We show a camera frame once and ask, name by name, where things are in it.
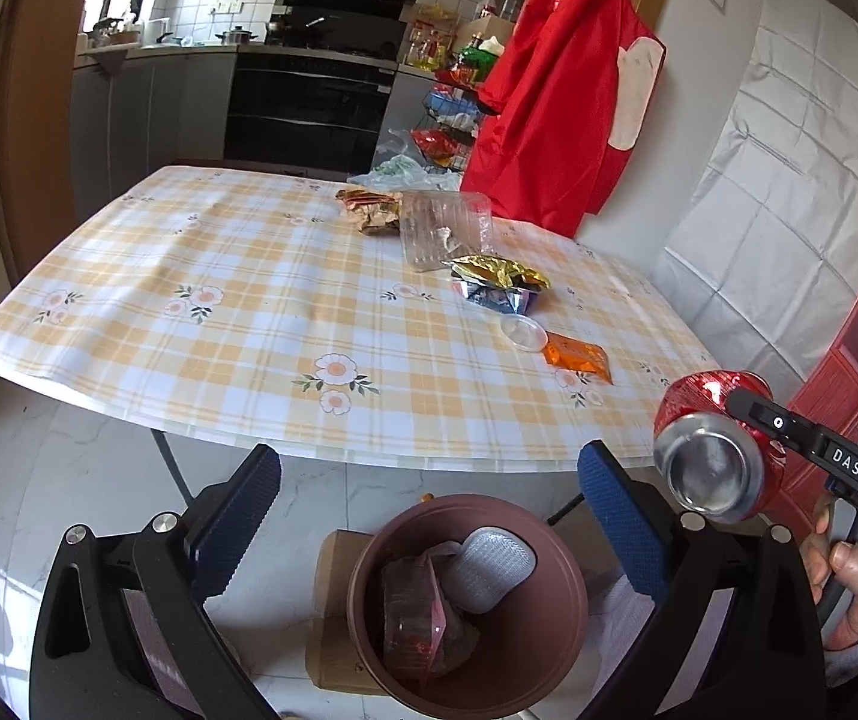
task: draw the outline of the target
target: red garment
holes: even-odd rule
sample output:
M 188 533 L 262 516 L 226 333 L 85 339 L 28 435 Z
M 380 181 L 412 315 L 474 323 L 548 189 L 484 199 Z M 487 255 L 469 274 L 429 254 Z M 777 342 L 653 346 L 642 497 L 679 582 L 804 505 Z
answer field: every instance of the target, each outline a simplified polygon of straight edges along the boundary
M 639 37 L 656 40 L 629 0 L 527 1 L 479 92 L 500 115 L 483 124 L 461 189 L 487 194 L 501 217 L 575 236 L 583 215 L 602 208 L 632 153 L 608 140 L 619 50 Z M 657 47 L 653 80 L 665 52 Z M 648 92 L 643 112 L 647 104 Z

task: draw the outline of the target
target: trash can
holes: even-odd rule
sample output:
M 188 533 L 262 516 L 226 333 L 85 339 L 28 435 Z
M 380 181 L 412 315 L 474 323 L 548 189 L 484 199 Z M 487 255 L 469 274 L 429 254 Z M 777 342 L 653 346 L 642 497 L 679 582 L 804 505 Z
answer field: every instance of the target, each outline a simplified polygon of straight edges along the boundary
M 382 567 L 488 525 L 522 538 L 536 569 L 489 613 L 466 615 L 480 632 L 469 661 L 424 688 L 399 682 L 381 661 Z M 509 717 L 545 698 L 575 663 L 587 615 L 583 575 L 560 538 L 526 509 L 487 495 L 445 495 L 402 512 L 370 541 L 349 580 L 349 632 L 365 667 L 397 701 L 442 720 Z

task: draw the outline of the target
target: tiled floor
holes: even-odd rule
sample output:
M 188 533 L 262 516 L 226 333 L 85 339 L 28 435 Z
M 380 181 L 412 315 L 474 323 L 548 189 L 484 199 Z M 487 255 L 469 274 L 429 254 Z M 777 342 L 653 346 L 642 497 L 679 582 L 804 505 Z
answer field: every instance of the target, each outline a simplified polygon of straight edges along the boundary
M 226 480 L 245 451 L 171 438 L 195 493 Z M 546 517 L 577 491 L 575 475 L 473 474 L 380 469 L 283 459 L 283 484 L 226 593 L 206 602 L 255 685 L 278 712 L 306 720 L 421 717 L 391 698 L 318 690 L 304 650 L 317 552 L 336 528 L 375 532 L 423 493 L 486 493 Z M 130 533 L 154 514 L 181 511 L 181 497 L 148 430 L 58 403 L 0 380 L 0 693 L 28 718 L 29 656 L 53 554 L 70 525 Z M 582 562 L 608 560 L 586 528 L 567 520 L 564 538 Z M 568 720 L 594 681 L 592 648 L 556 692 L 536 706 L 542 720 Z

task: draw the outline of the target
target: tablecloth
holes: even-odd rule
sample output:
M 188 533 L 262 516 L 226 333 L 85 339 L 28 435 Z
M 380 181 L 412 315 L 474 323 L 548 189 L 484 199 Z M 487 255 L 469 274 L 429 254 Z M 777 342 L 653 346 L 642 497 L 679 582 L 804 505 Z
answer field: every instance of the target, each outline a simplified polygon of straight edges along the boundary
M 0 376 L 107 415 L 231 445 L 423 469 L 573 469 L 603 439 L 647 458 L 704 346 L 627 266 L 527 223 L 500 253 L 546 274 L 531 312 L 598 343 L 612 385 L 551 367 L 360 235 L 341 184 L 164 167 L 56 247 L 0 305 Z

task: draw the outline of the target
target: orange wrapper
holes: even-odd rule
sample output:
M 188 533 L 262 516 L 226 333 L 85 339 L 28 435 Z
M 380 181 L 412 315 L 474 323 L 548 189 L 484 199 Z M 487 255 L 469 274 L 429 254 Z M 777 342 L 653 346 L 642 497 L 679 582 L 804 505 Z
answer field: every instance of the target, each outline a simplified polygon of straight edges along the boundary
M 605 354 L 602 346 L 576 341 L 576 338 L 567 338 L 556 333 L 546 333 L 546 335 L 549 337 L 549 343 L 543 347 L 542 355 L 549 365 L 591 373 L 593 376 L 604 379 L 608 384 L 613 384 L 613 375 L 608 367 L 608 355 Z

